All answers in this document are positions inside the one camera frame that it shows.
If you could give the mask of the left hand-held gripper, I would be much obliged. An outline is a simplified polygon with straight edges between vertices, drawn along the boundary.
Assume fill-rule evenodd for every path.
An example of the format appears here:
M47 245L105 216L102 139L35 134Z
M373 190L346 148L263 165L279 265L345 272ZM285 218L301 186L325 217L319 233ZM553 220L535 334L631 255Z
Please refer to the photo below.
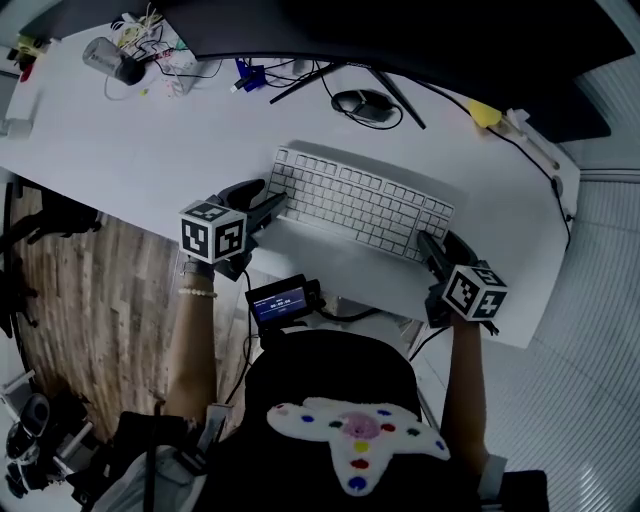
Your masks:
M262 179L244 181L183 209L180 250L197 263L238 280L257 246L253 234L277 218L289 200L286 193L278 193L253 207L252 201L264 187Z

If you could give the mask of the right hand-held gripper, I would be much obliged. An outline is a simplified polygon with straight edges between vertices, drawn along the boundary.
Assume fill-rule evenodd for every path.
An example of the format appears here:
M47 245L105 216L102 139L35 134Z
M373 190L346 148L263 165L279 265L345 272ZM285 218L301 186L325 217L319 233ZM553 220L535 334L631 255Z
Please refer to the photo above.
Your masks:
M442 243L425 230L417 246L436 283L429 287L425 309L429 326L451 326L451 314L496 329L493 320L508 294L506 283L453 232Z

